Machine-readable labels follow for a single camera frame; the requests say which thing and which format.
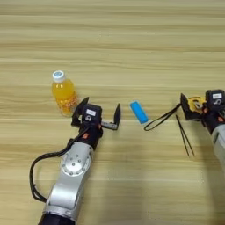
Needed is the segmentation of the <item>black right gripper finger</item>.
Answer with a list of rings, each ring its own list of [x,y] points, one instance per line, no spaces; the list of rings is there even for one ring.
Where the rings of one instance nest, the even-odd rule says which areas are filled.
[[[184,94],[180,95],[180,104],[181,104],[181,107],[183,109],[185,119],[189,120],[190,119],[190,107],[189,107],[189,104],[188,104],[187,97]]]

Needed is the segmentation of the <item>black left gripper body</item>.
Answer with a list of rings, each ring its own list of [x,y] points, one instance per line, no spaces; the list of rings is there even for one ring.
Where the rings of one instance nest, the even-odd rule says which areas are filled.
[[[103,129],[117,130],[120,124],[120,119],[116,118],[114,122],[82,120],[74,119],[71,122],[72,127],[79,128],[77,140],[79,142],[90,145],[96,149],[99,139],[103,136]]]

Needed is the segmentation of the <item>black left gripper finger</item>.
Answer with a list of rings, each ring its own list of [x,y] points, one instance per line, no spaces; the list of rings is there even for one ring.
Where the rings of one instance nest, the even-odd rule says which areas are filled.
[[[89,98],[84,98],[76,107],[76,110],[73,113],[72,119],[78,119],[79,116],[83,113],[83,107],[88,103]]]
[[[116,107],[115,113],[114,113],[114,117],[113,117],[113,123],[115,125],[115,130],[117,130],[119,128],[120,117],[121,117],[121,110],[120,110],[120,104],[118,104]]]

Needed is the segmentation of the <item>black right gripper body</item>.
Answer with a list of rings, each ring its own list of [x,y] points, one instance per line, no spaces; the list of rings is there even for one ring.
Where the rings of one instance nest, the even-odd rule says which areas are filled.
[[[187,119],[201,122],[212,133],[218,126],[225,125],[225,107],[189,109]]]

